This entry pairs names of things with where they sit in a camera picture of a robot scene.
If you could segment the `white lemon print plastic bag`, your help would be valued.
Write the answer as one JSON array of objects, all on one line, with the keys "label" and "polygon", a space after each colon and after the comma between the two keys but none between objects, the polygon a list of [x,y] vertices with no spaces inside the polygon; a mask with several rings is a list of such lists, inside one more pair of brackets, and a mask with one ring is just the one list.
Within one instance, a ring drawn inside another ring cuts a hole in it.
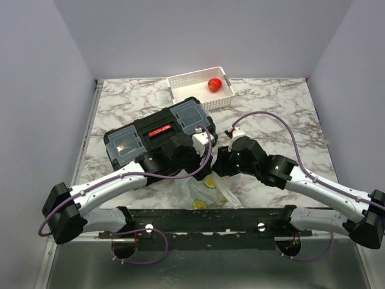
[{"label": "white lemon print plastic bag", "polygon": [[213,172],[202,181],[186,175],[183,170],[174,181],[172,198],[176,207],[187,210],[243,207],[235,196],[241,183],[240,175],[220,177]]}]

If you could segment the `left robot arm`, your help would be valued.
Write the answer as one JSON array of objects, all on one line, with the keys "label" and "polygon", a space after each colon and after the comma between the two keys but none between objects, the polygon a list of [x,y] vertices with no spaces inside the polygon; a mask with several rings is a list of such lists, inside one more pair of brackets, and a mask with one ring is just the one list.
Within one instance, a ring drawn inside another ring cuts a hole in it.
[{"label": "left robot arm", "polygon": [[83,232],[110,231],[126,238],[133,232],[133,223],[123,210],[101,214],[95,210],[123,193],[147,187],[163,179],[183,177],[203,179],[209,173],[215,137],[209,132],[193,135],[178,133],[165,145],[146,152],[121,169],[100,179],[68,187],[59,183],[51,189],[42,213],[43,226],[56,244],[66,244]]}]

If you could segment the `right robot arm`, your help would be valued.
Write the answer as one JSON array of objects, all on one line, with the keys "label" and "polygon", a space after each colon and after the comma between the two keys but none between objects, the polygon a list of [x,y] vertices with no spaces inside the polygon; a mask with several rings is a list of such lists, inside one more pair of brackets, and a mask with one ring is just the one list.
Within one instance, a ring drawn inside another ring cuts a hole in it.
[{"label": "right robot arm", "polygon": [[327,208],[300,208],[277,220],[285,236],[317,230],[348,236],[369,249],[379,249],[384,236],[384,192],[358,191],[302,169],[283,155],[268,155],[256,140],[243,136],[218,148],[212,170],[219,175],[255,177],[262,184],[303,194]]}]

